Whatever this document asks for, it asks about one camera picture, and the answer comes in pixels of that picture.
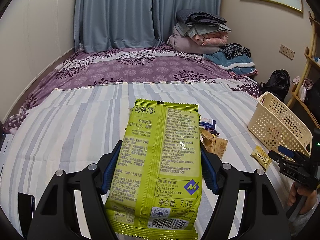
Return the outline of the yellow snack packet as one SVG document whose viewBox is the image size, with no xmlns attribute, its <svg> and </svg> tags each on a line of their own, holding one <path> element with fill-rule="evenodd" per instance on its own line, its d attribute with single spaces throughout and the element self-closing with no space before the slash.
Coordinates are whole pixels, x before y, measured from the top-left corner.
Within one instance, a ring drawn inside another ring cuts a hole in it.
<svg viewBox="0 0 320 240">
<path fill-rule="evenodd" d="M 256 146 L 253 152 L 251 153 L 251 157 L 254 158 L 261 168 L 266 172 L 270 163 L 271 158 L 266 154 L 266 152 L 260 147 Z"/>
</svg>

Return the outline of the brown cracker snack packet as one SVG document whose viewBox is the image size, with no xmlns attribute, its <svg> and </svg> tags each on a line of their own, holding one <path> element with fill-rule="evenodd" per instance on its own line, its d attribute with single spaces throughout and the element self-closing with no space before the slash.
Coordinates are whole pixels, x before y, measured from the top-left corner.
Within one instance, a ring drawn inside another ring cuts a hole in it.
<svg viewBox="0 0 320 240">
<path fill-rule="evenodd" d="M 222 159 L 227 149 L 228 140 L 216 137 L 204 128 L 200 128 L 200 135 L 207 152 L 215 154 Z"/>
</svg>

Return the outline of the blue white snack packet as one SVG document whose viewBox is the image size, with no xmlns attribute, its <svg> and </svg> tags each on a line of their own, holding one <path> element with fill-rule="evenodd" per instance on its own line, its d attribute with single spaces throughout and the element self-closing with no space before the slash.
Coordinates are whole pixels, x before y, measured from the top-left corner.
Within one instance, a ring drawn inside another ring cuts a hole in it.
<svg viewBox="0 0 320 240">
<path fill-rule="evenodd" d="M 210 134 L 213 134 L 215 136 L 219 136 L 219 133 L 216 131 L 216 121 L 212 119 L 207 118 L 200 118 L 199 122 L 200 128 L 205 129 Z"/>
</svg>

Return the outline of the green seaweed snack packet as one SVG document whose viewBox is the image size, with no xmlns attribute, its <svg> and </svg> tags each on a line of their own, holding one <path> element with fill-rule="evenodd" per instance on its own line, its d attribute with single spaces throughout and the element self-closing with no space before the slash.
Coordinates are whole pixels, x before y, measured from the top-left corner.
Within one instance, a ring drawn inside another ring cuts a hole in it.
<svg viewBox="0 0 320 240">
<path fill-rule="evenodd" d="M 105 204 L 113 230 L 142 239 L 197 239 L 202 194 L 198 106 L 137 99 Z"/>
</svg>

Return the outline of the cream perforated plastic basket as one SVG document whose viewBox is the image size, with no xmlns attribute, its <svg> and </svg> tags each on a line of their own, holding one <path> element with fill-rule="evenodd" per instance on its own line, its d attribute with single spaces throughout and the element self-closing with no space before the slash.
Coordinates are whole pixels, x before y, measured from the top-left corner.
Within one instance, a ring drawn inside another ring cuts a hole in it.
<svg viewBox="0 0 320 240">
<path fill-rule="evenodd" d="M 270 92 L 258 98 L 248 129 L 268 150 L 277 151 L 279 146 L 284 146 L 310 156 L 310 130 L 291 109 Z"/>
</svg>

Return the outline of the wooden bamboo shelf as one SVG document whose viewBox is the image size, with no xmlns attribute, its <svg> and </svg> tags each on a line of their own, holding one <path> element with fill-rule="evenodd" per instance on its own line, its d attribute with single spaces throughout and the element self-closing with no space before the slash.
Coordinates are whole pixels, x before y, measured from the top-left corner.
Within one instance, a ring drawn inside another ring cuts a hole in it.
<svg viewBox="0 0 320 240">
<path fill-rule="evenodd" d="M 289 107 L 310 129 L 319 128 L 319 107 L 313 98 L 319 96 L 319 22 L 313 12 L 309 12 L 312 27 L 311 42 L 304 50 L 305 67 L 300 77 L 295 78 Z"/>
</svg>

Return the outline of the black backpack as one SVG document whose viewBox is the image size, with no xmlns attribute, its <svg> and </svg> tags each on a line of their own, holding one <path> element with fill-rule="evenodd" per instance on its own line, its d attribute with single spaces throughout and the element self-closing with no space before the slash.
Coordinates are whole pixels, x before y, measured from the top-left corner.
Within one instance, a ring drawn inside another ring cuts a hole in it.
<svg viewBox="0 0 320 240">
<path fill-rule="evenodd" d="M 270 92 L 276 96 L 281 102 L 285 101 L 290 88 L 290 76 L 284 69 L 275 70 L 267 83 L 261 82 L 259 85 L 260 95 Z"/>
</svg>

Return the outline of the pink folded clothes on shelf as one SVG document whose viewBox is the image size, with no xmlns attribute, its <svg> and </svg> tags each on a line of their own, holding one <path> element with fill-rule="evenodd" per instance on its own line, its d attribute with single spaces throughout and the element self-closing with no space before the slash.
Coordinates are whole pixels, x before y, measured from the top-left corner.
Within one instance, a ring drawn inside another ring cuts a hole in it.
<svg viewBox="0 0 320 240">
<path fill-rule="evenodd" d="M 297 76 L 295 77 L 293 80 L 292 80 L 292 84 L 294 86 L 297 86 L 300 82 L 300 76 Z M 314 82 L 309 79 L 309 78 L 306 78 L 303 80 L 302 82 L 302 85 L 298 91 L 298 97 L 300 99 L 300 101 L 304 102 L 305 98 L 306 98 L 306 94 L 307 94 L 307 91 L 310 90 L 314 85 Z"/>
</svg>

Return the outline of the striped white blue sheet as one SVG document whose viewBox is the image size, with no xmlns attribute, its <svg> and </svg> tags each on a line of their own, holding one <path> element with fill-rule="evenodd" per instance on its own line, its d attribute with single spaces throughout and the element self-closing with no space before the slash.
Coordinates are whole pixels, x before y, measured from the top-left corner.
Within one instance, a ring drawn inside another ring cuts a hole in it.
<svg viewBox="0 0 320 240">
<path fill-rule="evenodd" d="M 251 154 L 260 141 L 247 127 L 257 100 L 229 81 L 56 89 L 28 112 L 3 166 L 1 207 L 16 230 L 18 194 L 39 200 L 57 170 L 80 171 L 110 153 L 123 139 L 137 99 L 198 105 L 200 116 L 215 120 L 220 137 L 228 141 L 223 162 L 240 171 L 259 168 Z"/>
</svg>

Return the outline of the blue folded blanket pile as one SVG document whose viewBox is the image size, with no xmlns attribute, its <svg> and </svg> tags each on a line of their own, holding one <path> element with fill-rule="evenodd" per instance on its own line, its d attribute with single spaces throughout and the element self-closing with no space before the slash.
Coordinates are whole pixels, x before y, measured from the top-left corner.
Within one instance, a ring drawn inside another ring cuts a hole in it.
<svg viewBox="0 0 320 240">
<path fill-rule="evenodd" d="M 229 43 L 211 55 L 204 54 L 203 58 L 217 65 L 222 70 L 236 75 L 255 76 L 258 71 L 251 58 L 251 51 L 238 43 Z"/>
</svg>

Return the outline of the purple floral bedspread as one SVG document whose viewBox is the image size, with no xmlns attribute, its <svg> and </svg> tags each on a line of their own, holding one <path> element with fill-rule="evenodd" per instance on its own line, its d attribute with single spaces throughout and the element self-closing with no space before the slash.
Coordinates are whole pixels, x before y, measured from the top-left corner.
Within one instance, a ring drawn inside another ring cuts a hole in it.
<svg viewBox="0 0 320 240">
<path fill-rule="evenodd" d="M 93 87 L 119 82 L 231 81 L 231 88 L 257 98 L 259 86 L 244 74 L 221 69 L 203 56 L 174 51 L 161 45 L 149 49 L 108 49 L 97 53 L 76 52 L 46 75 L 27 96 L 17 114 L 2 128 L 15 133 L 27 117 L 54 89 Z"/>
</svg>

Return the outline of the stack of folded quilts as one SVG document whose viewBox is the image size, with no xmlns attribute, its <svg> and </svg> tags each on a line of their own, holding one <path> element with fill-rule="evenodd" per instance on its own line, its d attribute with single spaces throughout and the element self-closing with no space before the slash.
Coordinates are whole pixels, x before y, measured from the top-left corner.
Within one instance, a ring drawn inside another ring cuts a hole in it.
<svg viewBox="0 0 320 240">
<path fill-rule="evenodd" d="M 228 43 L 231 28 L 220 16 L 196 9 L 176 13 L 177 24 L 167 44 L 173 50 L 191 54 L 213 54 Z"/>
</svg>

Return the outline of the white wardrobe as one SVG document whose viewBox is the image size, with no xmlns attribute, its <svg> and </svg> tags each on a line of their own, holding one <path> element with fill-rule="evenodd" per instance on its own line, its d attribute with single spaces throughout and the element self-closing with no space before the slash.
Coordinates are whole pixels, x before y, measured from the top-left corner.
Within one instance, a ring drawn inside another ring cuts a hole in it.
<svg viewBox="0 0 320 240">
<path fill-rule="evenodd" d="M 1 0 L 1 122 L 74 49 L 74 8 L 75 0 Z"/>
</svg>

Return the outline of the blue grey curtain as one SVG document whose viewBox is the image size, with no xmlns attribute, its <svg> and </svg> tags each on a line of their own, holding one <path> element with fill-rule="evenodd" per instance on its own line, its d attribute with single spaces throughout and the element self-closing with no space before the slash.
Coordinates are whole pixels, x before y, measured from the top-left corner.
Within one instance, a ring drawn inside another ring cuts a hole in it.
<svg viewBox="0 0 320 240">
<path fill-rule="evenodd" d="M 171 35 L 178 11 L 219 15 L 220 8 L 221 0 L 76 0 L 75 50 L 157 47 Z"/>
</svg>

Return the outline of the wall power sockets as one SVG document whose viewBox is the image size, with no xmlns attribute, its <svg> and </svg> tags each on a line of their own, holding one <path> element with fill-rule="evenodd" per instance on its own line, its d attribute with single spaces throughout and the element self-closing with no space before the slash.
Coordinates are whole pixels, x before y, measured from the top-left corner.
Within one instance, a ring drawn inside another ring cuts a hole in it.
<svg viewBox="0 0 320 240">
<path fill-rule="evenodd" d="M 295 52 L 282 44 L 280 45 L 279 52 L 288 57 L 290 60 L 294 59 Z"/>
</svg>

